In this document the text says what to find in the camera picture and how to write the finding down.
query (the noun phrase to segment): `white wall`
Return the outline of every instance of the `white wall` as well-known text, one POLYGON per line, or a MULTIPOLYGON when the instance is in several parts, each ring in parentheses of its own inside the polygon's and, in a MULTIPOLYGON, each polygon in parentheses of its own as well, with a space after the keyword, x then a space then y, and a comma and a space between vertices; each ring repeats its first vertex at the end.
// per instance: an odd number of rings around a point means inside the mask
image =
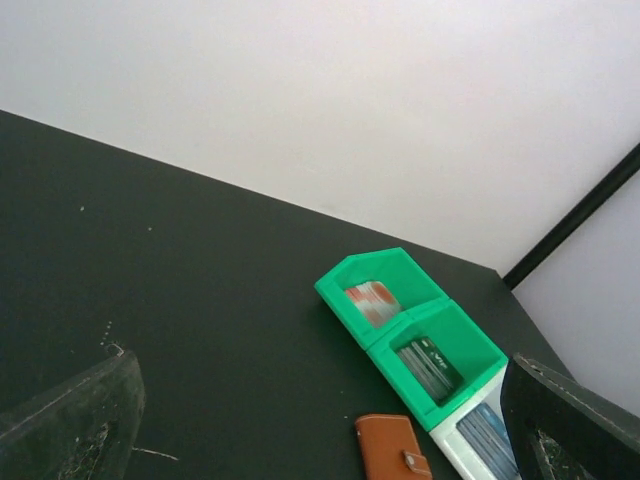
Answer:
POLYGON ((640 174, 515 294, 580 383, 640 416, 640 174))
POLYGON ((613 0, 7 1, 0 108, 505 273, 638 141, 639 21, 613 0))

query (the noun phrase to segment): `white plastic container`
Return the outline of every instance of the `white plastic container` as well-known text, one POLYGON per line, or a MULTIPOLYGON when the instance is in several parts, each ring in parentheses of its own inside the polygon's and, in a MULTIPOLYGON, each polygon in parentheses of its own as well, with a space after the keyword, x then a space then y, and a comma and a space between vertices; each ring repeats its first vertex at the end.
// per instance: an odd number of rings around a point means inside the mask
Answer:
MULTIPOLYGON (((457 426, 460 420, 483 402, 504 422, 500 408, 500 391, 505 371, 506 367, 502 368, 484 387, 429 432, 464 480, 498 480, 458 431, 457 426)), ((521 479, 516 475, 513 480, 521 479)))

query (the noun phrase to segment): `dark plastic object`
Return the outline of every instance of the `dark plastic object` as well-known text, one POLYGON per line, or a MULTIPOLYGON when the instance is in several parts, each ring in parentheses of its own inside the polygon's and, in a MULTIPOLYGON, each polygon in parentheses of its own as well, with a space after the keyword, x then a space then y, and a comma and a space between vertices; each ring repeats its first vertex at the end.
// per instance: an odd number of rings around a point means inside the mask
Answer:
POLYGON ((144 398, 126 352, 1 415, 0 479, 121 479, 144 398))
POLYGON ((638 480, 640 419, 520 355, 502 413, 522 480, 638 480))

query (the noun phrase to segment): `brown leather wallet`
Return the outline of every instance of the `brown leather wallet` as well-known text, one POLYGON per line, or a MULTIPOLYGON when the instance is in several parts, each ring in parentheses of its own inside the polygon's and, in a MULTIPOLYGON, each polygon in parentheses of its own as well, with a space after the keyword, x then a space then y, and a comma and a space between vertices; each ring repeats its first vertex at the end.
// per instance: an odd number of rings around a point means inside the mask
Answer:
POLYGON ((356 431, 368 480, 431 480, 409 417, 365 415, 356 431))

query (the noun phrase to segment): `green card box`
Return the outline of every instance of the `green card box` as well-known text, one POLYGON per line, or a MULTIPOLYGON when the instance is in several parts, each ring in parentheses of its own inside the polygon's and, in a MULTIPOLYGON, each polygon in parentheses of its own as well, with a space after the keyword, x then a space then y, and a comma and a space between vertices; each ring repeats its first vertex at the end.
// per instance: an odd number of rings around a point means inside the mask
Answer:
POLYGON ((397 325, 367 353, 427 431, 466 402, 507 363, 504 353, 453 300, 414 312, 409 321, 397 325), (436 405, 395 353, 422 337, 433 340, 463 378, 441 406, 436 405))
POLYGON ((405 323, 414 309, 448 298, 402 248, 351 255, 318 280, 316 290, 364 350, 405 323), (403 308, 380 328, 373 327, 345 293, 371 280, 382 282, 403 308))
POLYGON ((402 248, 351 255, 315 287, 427 431, 507 363, 504 353, 402 248), (345 293, 371 280, 382 282, 403 307, 380 328, 374 328, 345 293), (440 406, 395 353, 421 337, 433 340, 463 377, 462 385, 440 406))

